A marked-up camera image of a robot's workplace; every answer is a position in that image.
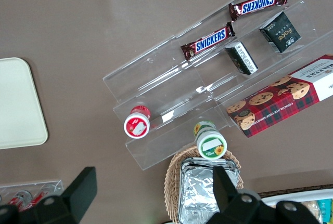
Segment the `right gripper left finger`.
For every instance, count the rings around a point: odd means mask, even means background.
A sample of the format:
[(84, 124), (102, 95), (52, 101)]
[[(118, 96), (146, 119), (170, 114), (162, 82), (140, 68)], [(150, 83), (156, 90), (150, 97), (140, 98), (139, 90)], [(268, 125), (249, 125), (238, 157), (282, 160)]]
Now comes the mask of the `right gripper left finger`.
[(47, 196), (28, 210), (28, 223), (80, 223), (96, 195), (96, 168), (86, 167), (61, 195)]

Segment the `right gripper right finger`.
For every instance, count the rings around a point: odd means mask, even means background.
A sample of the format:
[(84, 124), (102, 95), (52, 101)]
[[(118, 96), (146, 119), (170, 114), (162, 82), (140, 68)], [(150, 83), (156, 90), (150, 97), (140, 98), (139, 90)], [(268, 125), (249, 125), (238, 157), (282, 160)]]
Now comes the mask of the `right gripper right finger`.
[(257, 193), (236, 189), (222, 166), (213, 168), (213, 193), (219, 212), (210, 223), (276, 223), (275, 210)]

